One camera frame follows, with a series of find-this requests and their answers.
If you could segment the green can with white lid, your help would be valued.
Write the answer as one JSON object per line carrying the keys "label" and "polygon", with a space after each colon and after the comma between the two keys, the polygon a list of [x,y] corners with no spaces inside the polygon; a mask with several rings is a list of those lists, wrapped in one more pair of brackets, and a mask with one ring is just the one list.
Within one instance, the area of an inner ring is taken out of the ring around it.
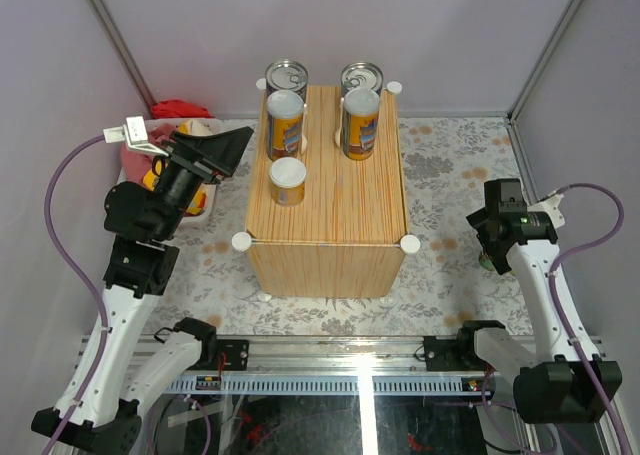
{"label": "green can with white lid", "polygon": [[494,271],[493,263],[492,263],[490,257],[485,252],[481,252],[479,254],[478,260],[479,260],[480,265],[484,269],[486,269],[488,271]]}

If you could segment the orange can with white lid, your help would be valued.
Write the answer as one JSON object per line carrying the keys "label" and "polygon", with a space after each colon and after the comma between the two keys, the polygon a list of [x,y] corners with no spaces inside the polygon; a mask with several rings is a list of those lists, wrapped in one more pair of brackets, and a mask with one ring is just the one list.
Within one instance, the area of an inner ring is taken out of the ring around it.
{"label": "orange can with white lid", "polygon": [[272,199],[281,206],[298,205],[304,199],[306,167],[298,159],[283,157],[274,161],[269,170]]}

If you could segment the yellow porridge can with spoon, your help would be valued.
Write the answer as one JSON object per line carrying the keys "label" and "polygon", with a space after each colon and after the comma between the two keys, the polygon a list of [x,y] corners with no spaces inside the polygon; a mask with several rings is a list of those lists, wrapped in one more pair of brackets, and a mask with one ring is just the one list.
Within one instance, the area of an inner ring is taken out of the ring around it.
{"label": "yellow porridge can with spoon", "polygon": [[297,157],[307,148],[306,104],[296,92],[277,90],[266,99],[267,155],[272,160]]}

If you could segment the dark blue tin can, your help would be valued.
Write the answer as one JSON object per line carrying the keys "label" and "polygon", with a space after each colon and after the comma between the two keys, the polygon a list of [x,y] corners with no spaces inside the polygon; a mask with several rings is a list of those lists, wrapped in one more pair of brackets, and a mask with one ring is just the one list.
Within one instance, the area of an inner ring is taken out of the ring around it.
{"label": "dark blue tin can", "polygon": [[306,101],[308,71],[298,61],[281,59],[271,63],[265,71],[266,92],[290,90]]}

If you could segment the light blue tin can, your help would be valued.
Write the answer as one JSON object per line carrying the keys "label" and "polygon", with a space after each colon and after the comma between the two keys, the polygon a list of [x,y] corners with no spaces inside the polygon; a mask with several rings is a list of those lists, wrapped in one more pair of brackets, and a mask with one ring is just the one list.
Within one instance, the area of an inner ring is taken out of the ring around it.
{"label": "light blue tin can", "polygon": [[371,62],[359,61],[347,65],[341,72],[341,95],[356,88],[368,88],[380,94],[383,88],[382,70]]}

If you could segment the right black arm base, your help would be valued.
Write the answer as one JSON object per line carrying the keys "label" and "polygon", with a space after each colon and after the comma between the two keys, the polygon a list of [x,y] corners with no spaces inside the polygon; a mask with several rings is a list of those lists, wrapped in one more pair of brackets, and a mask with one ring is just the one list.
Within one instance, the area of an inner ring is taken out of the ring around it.
{"label": "right black arm base", "polygon": [[461,372],[466,369],[456,338],[425,336],[423,348],[429,372]]}

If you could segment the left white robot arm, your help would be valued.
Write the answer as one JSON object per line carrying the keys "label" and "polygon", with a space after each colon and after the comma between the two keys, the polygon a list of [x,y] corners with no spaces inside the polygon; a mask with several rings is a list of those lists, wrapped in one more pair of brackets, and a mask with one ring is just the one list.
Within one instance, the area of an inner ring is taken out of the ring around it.
{"label": "left white robot arm", "polygon": [[[170,328],[160,349],[134,377],[125,378],[139,336],[179,256],[170,240],[198,189],[234,174],[253,133],[249,126],[209,136],[174,131],[154,145],[143,118],[132,117],[82,143],[57,167],[45,195],[45,224],[59,254],[89,289],[98,317],[64,394],[32,420],[32,431],[48,439],[45,453],[61,442],[91,454],[127,454],[145,415],[180,374],[191,368],[223,367],[215,327],[185,317]],[[51,214],[63,170],[76,155],[100,142],[123,142],[130,151],[153,154],[158,176],[151,190],[124,181],[106,195],[104,228],[115,239],[103,289],[96,288],[64,249]]]}

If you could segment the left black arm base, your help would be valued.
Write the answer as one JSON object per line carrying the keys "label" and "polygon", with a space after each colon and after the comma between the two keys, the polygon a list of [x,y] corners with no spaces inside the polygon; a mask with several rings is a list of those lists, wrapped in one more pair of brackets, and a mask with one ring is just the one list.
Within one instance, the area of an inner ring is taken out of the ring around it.
{"label": "left black arm base", "polygon": [[246,339],[220,339],[205,348],[196,367],[198,370],[228,372],[246,371],[249,362],[250,343]]}

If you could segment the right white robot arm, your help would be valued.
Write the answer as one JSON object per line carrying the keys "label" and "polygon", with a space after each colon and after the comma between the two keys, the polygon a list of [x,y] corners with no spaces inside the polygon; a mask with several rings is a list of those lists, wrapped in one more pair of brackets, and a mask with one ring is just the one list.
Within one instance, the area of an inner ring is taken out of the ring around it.
{"label": "right white robot arm", "polygon": [[534,331],[529,351],[497,321],[467,321],[456,357],[467,369],[487,364],[512,386],[516,410],[528,424],[591,424],[611,409],[622,383],[617,362],[600,355],[580,319],[566,282],[558,228],[565,223],[561,187],[526,203],[515,178],[484,184],[483,208],[468,215],[484,256],[500,275],[515,276]]}

